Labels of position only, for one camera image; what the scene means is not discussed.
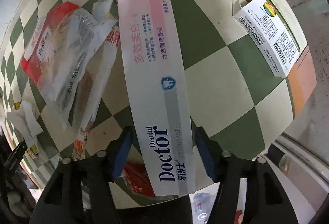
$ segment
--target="rainbow logo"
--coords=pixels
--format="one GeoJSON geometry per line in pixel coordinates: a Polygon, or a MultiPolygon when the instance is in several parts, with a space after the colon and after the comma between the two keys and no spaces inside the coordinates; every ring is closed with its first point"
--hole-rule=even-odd
{"type": "Polygon", "coordinates": [[[271,16],[271,17],[275,17],[276,16],[276,11],[275,8],[273,7],[272,4],[270,3],[264,3],[264,9],[266,11],[266,13],[271,16]]]}

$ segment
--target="barcode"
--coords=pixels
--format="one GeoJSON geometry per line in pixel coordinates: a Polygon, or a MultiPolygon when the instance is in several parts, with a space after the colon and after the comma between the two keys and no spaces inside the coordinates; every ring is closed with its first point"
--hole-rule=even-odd
{"type": "Polygon", "coordinates": [[[247,29],[248,33],[252,36],[252,38],[256,41],[256,43],[258,45],[262,45],[263,44],[263,42],[261,41],[261,39],[259,38],[259,36],[257,35],[257,33],[254,31],[254,29],[251,28],[251,26],[245,20],[245,18],[241,17],[239,19],[239,22],[241,22],[243,24],[243,26],[247,29]]]}

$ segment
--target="checkered floor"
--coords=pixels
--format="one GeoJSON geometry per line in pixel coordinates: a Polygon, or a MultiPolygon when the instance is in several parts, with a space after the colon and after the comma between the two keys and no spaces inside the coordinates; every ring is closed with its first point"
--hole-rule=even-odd
{"type": "MultiPolygon", "coordinates": [[[[58,155],[70,157],[75,134],[70,125],[63,131],[52,117],[36,86],[19,66],[37,19],[55,6],[71,1],[91,11],[98,0],[30,0],[21,13],[0,72],[0,87],[6,111],[15,102],[30,101],[37,107],[37,121],[44,130],[38,136],[40,156],[27,154],[24,162],[43,187],[54,171],[58,155]]],[[[183,56],[185,77],[194,125],[203,126],[223,149],[241,158],[253,158],[275,140],[293,120],[288,80],[273,76],[261,52],[232,17],[237,0],[171,0],[183,56]]],[[[96,121],[88,139],[87,155],[105,149],[126,125],[133,125],[119,49],[96,121]]],[[[6,121],[14,145],[17,130],[6,121]]],[[[143,162],[136,142],[130,160],[143,162]]],[[[211,183],[195,148],[197,189],[211,183]]],[[[118,208],[154,203],[131,193],[123,179],[111,184],[118,208]]]]}

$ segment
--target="toothpaste box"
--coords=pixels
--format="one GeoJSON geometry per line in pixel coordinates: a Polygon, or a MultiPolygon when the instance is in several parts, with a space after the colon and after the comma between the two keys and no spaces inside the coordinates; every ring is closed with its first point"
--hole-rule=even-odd
{"type": "Polygon", "coordinates": [[[273,74],[287,77],[299,57],[300,47],[275,5],[270,0],[252,0],[242,8],[237,1],[233,13],[262,52],[273,74]]]}
{"type": "Polygon", "coordinates": [[[119,0],[125,78],[155,195],[195,191],[182,54],[170,0],[119,0]]]}

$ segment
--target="red packaging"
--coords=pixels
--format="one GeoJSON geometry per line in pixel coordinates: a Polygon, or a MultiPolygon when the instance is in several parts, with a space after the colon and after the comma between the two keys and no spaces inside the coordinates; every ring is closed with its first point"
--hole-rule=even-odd
{"type": "Polygon", "coordinates": [[[37,86],[38,81],[41,76],[41,71],[42,71],[42,65],[40,60],[37,57],[36,51],[39,48],[39,44],[42,42],[41,40],[43,39],[43,34],[47,28],[49,28],[52,32],[57,28],[57,26],[60,24],[60,22],[64,19],[66,15],[71,13],[72,11],[78,9],[79,6],[75,5],[71,2],[65,2],[58,7],[56,7],[54,10],[48,12],[46,20],[43,24],[42,31],[37,38],[37,43],[34,46],[33,43],[31,43],[33,37],[35,36],[35,33],[33,34],[27,49],[25,52],[29,50],[33,50],[32,54],[28,54],[29,58],[26,58],[26,54],[23,55],[20,65],[23,69],[23,71],[27,74],[27,76],[32,80],[32,82],[37,86]]]}
{"type": "Polygon", "coordinates": [[[144,164],[127,162],[123,170],[123,175],[131,191],[149,197],[156,197],[144,164]]]}

